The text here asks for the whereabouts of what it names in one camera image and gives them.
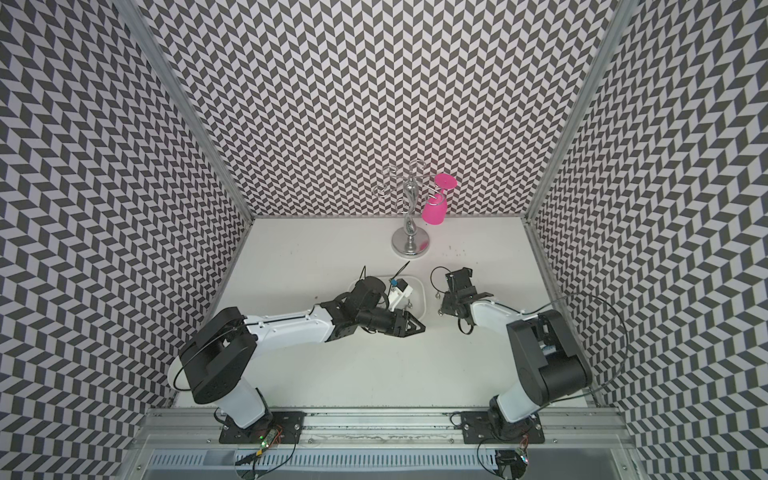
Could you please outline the white storage box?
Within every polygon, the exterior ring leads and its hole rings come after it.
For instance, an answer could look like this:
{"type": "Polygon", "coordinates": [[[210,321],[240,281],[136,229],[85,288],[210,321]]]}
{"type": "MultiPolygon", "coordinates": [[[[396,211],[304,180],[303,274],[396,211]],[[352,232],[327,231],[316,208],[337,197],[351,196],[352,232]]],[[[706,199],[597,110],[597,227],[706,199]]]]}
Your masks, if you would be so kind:
{"type": "MultiPolygon", "coordinates": [[[[341,300],[345,313],[355,314],[359,310],[375,307],[387,310],[387,293],[391,276],[364,276],[350,284],[348,293],[341,300]]],[[[411,313],[421,320],[426,313],[426,289],[421,280],[412,275],[402,276],[413,288],[410,296],[411,305],[406,310],[395,310],[396,313],[411,313]]]]}

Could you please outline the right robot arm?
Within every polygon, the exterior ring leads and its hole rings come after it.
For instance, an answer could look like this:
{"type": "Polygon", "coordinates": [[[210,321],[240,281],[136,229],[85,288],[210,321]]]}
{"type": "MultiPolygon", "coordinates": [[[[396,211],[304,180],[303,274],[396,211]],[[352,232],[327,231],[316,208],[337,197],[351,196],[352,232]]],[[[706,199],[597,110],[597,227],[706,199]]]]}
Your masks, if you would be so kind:
{"type": "Polygon", "coordinates": [[[444,293],[441,313],[509,341],[516,382],[489,401],[487,412],[489,429],[499,439],[526,435],[536,428],[540,410],[593,381],[579,340],[556,310],[525,313],[471,287],[444,293]]]}

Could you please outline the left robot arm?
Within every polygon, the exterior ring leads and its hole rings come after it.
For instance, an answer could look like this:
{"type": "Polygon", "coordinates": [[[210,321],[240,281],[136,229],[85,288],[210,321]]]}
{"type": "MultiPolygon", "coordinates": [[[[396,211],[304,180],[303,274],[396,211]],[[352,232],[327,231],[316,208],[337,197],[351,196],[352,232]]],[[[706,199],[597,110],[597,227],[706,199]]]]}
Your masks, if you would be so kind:
{"type": "Polygon", "coordinates": [[[381,295],[353,300],[343,293],[298,313],[261,317],[228,307],[200,328],[181,348],[167,372],[169,386],[188,392],[198,404],[214,404],[237,428],[248,430],[271,416],[258,388],[243,378],[250,362],[273,351],[329,343],[359,329],[395,338],[426,331],[404,309],[378,305],[381,295]]]}

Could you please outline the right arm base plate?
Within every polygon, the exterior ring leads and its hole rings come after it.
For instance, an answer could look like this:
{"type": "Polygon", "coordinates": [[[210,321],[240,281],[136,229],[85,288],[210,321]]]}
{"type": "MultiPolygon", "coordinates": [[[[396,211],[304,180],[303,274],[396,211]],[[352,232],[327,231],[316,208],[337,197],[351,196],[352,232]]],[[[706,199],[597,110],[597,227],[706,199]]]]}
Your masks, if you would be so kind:
{"type": "Polygon", "coordinates": [[[537,414],[516,422],[507,422],[490,411],[460,411],[458,418],[456,428],[461,431],[463,441],[468,445],[512,444],[524,440],[529,445],[545,443],[543,426],[537,414]]]}

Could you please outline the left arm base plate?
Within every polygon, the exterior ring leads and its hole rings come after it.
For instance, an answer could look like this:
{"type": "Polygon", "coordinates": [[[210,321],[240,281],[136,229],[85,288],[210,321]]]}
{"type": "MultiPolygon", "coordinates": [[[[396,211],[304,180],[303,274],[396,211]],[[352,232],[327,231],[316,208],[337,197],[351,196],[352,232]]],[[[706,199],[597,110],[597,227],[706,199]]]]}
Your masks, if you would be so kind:
{"type": "Polygon", "coordinates": [[[303,432],[306,413],[304,411],[270,411],[263,418],[249,427],[239,427],[234,420],[225,415],[221,421],[220,444],[261,445],[279,440],[282,445],[294,445],[303,432]]]}

